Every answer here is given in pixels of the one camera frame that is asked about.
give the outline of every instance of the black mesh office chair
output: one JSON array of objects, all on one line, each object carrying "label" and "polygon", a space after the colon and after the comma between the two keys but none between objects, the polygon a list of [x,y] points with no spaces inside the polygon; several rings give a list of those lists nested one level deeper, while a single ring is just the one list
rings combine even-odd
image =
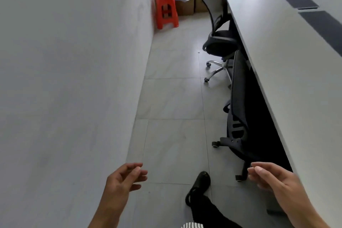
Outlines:
[{"label": "black mesh office chair", "polygon": [[240,48],[239,37],[235,31],[218,29],[227,21],[232,19],[232,15],[228,13],[227,0],[202,0],[206,5],[211,19],[212,31],[208,36],[208,40],[203,44],[203,50],[215,56],[220,56],[223,63],[210,60],[207,62],[209,68],[212,63],[221,66],[221,68],[213,71],[204,82],[208,82],[216,73],[226,70],[230,81],[232,78],[228,71],[228,61],[234,57],[235,52]]},{"label": "black mesh office chair", "polygon": [[238,182],[247,179],[253,161],[274,162],[292,171],[257,79],[241,52],[234,58],[231,99],[224,111],[228,113],[227,138],[212,146],[228,146],[245,162],[242,174],[235,176]]}]

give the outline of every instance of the tiled floor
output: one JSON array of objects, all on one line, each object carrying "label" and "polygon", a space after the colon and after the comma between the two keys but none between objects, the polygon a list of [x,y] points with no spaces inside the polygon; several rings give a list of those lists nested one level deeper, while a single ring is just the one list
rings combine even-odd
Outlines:
[{"label": "tiled floor", "polygon": [[229,148],[211,146],[226,136],[222,108],[230,90],[225,72],[203,83],[206,61],[220,61],[202,50],[210,31],[208,14],[195,14],[154,36],[127,156],[144,163],[148,181],[131,193],[120,227],[171,228],[192,221],[184,198],[202,170],[212,180],[207,195],[226,217],[244,228],[289,227],[286,219],[267,215],[266,192],[235,181],[243,162]]}]

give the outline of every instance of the black shoe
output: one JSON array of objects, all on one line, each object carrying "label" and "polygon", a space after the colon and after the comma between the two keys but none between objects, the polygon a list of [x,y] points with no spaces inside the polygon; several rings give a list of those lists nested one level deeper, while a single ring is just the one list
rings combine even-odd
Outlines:
[{"label": "black shoe", "polygon": [[210,176],[206,171],[202,171],[198,177],[189,193],[185,197],[185,203],[187,206],[190,206],[190,194],[194,191],[198,194],[204,194],[210,186]]}]

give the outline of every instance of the desk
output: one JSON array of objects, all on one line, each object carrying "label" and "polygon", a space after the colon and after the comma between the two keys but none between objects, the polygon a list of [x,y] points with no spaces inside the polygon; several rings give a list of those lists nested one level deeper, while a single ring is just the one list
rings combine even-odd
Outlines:
[{"label": "desk", "polygon": [[[342,22],[340,0],[313,0]],[[286,0],[228,0],[286,154],[315,209],[342,223],[342,57]]]}]

